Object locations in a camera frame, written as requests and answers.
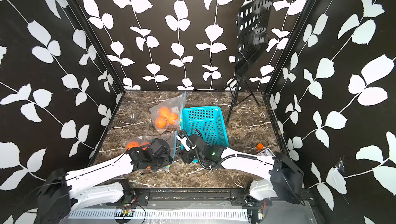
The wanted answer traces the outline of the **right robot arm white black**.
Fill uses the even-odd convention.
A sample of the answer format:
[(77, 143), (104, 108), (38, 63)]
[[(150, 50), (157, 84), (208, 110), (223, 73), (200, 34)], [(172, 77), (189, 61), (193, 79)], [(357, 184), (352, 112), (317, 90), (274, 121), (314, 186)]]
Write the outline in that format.
[(278, 197), (292, 204), (304, 204), (301, 193), (304, 172), (283, 153), (259, 156), (238, 152), (221, 145), (210, 145), (199, 135), (177, 135), (183, 145), (179, 156), (185, 164), (194, 160), (206, 170), (230, 169), (260, 177), (248, 187), (248, 196), (262, 201)]

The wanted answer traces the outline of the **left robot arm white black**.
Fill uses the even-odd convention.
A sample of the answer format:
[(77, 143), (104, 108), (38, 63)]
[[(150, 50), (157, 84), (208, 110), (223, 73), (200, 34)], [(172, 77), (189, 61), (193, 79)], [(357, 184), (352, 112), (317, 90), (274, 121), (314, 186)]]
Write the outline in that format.
[(138, 197), (127, 180), (106, 181), (137, 170), (160, 169), (173, 161), (169, 144), (156, 138), (141, 147), (127, 149), (120, 156), (80, 170), (53, 171), (37, 193), (37, 220), (40, 224), (57, 224), (71, 212), (102, 203), (125, 207)]

